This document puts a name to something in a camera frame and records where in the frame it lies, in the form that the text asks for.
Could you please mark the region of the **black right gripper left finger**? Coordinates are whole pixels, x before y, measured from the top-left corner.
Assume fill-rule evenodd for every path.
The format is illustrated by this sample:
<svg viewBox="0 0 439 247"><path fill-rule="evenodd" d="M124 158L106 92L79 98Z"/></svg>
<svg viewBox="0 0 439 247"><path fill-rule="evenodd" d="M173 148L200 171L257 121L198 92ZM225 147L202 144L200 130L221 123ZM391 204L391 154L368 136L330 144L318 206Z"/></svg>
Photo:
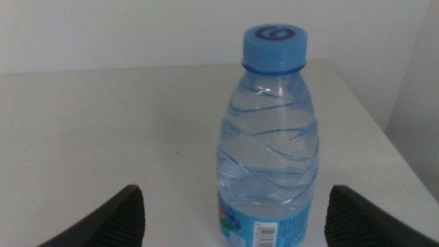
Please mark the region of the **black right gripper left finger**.
<svg viewBox="0 0 439 247"><path fill-rule="evenodd" d="M128 185L40 247L141 247L144 234L143 193L139 186Z"/></svg>

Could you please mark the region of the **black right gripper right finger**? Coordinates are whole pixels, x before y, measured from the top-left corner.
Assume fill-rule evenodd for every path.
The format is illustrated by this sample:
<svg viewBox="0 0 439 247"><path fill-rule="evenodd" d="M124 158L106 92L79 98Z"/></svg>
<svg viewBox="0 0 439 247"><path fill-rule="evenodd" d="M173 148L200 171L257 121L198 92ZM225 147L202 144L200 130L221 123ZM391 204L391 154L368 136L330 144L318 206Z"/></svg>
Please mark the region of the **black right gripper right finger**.
<svg viewBox="0 0 439 247"><path fill-rule="evenodd" d="M324 236L329 247L438 247L346 185L331 189Z"/></svg>

